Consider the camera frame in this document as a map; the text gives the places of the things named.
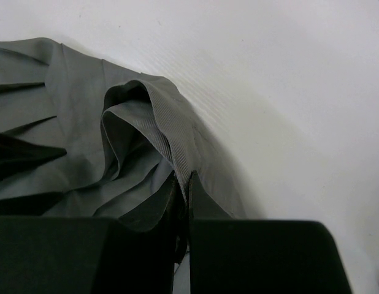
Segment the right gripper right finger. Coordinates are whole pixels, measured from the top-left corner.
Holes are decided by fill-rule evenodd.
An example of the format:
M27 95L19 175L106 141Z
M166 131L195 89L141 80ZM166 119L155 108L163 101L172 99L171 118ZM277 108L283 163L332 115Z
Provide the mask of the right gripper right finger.
M351 293L335 241L321 223L238 220L189 182L192 293Z

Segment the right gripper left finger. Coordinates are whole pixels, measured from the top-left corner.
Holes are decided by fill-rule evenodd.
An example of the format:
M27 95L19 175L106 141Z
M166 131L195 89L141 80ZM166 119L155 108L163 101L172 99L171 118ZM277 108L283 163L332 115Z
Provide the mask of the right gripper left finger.
M45 217L60 195L0 200L0 293L171 293L182 196L169 176L118 218Z

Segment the grey pleated skirt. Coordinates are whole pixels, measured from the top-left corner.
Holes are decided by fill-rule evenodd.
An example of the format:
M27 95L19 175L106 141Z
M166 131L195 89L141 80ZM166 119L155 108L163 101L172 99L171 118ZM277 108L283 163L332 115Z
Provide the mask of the grey pleated skirt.
M51 39L0 42L0 215L119 217L172 175L184 220L197 173L243 218L231 164L170 80Z

